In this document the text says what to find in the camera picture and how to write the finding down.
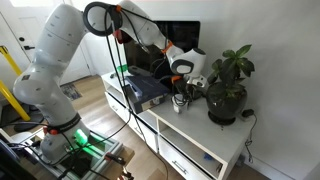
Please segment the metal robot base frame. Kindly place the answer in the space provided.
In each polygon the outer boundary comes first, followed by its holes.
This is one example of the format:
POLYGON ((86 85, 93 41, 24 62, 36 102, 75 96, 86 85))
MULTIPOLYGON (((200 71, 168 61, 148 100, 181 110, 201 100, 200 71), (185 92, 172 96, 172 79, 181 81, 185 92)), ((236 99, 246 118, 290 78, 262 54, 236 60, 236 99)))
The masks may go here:
POLYGON ((44 157, 40 143, 44 132, 39 129, 20 144, 44 168, 60 180, 134 180, 127 170, 133 155, 118 141, 101 134, 81 130, 63 145, 63 156, 52 162, 44 157))

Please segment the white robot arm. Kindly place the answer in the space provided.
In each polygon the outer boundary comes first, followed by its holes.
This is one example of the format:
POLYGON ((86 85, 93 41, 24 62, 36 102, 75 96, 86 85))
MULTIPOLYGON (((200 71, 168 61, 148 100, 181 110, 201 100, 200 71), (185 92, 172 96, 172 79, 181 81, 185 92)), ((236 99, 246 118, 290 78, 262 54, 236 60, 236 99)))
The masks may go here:
POLYGON ((171 71, 189 76, 191 84, 200 80, 205 52, 198 48, 185 52, 174 45, 131 0, 121 0, 117 5, 91 2, 83 11, 58 5, 46 21, 31 64, 13 87, 18 100, 36 106, 48 121, 47 134, 40 143, 44 161, 56 163, 63 159, 67 154, 65 145, 77 130, 90 133, 60 89, 60 81, 86 33, 109 36, 117 30, 142 47, 158 47, 166 55, 171 71))

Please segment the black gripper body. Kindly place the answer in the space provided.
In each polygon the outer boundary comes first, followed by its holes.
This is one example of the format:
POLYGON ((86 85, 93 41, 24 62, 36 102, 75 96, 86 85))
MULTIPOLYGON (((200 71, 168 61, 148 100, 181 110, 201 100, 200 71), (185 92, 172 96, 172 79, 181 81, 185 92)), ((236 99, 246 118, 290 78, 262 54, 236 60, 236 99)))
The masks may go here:
POLYGON ((188 84, 182 76, 173 76, 171 83, 173 92, 181 94, 186 100, 197 100, 204 96, 198 87, 188 84))

